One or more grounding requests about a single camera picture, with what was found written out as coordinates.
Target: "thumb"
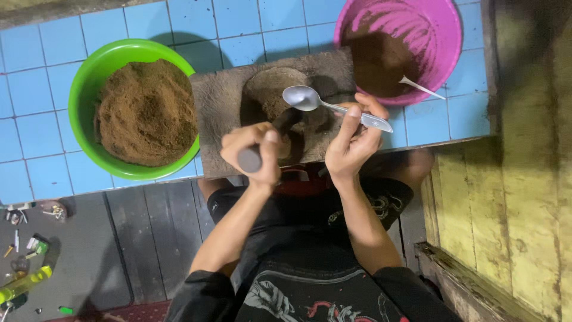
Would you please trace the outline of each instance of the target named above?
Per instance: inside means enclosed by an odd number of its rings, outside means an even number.
[[[344,151],[348,148],[349,141],[358,129],[361,116],[362,110],[359,106],[353,105],[348,109],[348,112],[345,114],[344,120],[341,124],[340,132],[337,134],[335,139],[332,140],[332,148],[338,151]]]
[[[278,147],[280,138],[275,129],[269,129],[260,142],[260,156],[262,157],[262,168],[273,167],[278,161]]]

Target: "wooden wall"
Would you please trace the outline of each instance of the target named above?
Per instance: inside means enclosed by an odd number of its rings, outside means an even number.
[[[502,133],[438,149],[423,191],[429,242],[552,321],[572,321],[568,2],[496,4]]]

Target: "green plastic bowl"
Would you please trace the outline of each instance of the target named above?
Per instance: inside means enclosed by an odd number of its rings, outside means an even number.
[[[120,178],[129,180],[163,178],[182,169],[198,153],[197,136],[189,152],[181,159],[166,166],[145,167],[117,159],[95,140],[93,116],[96,105],[94,102],[105,80],[129,62],[153,62],[159,58],[172,62],[187,76],[194,74],[191,65],[173,49],[151,40],[125,39],[107,44],[91,54],[81,64],[71,84],[69,117],[77,142],[93,162]]]

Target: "ground coffee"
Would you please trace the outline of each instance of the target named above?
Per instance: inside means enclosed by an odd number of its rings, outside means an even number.
[[[403,75],[413,82],[420,75],[419,64],[403,38],[370,33],[369,28],[366,22],[355,32],[348,27],[341,40],[343,46],[352,50],[356,84],[377,97],[396,97],[412,91],[410,85],[398,83]]]
[[[197,137],[189,79],[172,63],[131,62],[100,91],[95,129],[113,156],[142,166],[172,163]]]

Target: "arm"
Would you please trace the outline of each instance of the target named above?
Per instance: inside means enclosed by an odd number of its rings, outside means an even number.
[[[190,273],[206,270],[227,276],[232,274],[248,233],[280,177],[277,163],[279,141],[278,132],[270,123],[236,129],[224,136],[220,154],[233,167],[242,171],[237,155],[255,143],[260,144],[263,166],[257,173],[245,173],[249,176],[248,188],[199,248]]]
[[[356,94],[360,104],[344,103],[349,108],[337,137],[325,156],[326,166],[341,197],[345,224],[353,252],[360,265],[370,274],[383,267],[402,266],[395,245],[383,228],[359,183],[358,172],[382,143],[382,132],[366,128],[355,135],[363,110],[387,119],[389,113],[373,96]]]

